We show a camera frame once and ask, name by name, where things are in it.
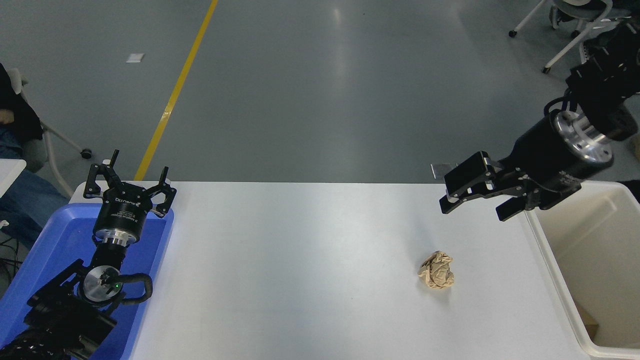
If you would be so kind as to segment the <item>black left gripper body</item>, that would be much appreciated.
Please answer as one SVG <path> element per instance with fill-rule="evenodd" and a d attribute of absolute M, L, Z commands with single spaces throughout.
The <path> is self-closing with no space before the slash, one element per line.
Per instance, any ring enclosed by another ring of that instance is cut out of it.
<path fill-rule="evenodd" d="M 108 231 L 123 231 L 129 237 L 141 237 L 155 195 L 149 189 L 128 182 L 103 191 L 98 196 L 102 207 L 93 227 L 94 237 L 106 237 Z"/>

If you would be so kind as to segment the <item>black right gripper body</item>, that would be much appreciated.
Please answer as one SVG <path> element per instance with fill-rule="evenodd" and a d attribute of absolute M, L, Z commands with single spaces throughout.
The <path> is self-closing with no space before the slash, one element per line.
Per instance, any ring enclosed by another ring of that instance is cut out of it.
<path fill-rule="evenodd" d="M 583 162 L 560 134 L 554 116 L 545 116 L 519 137 L 503 164 L 527 176 L 526 211 L 548 210 L 582 188 L 578 175 Z"/>

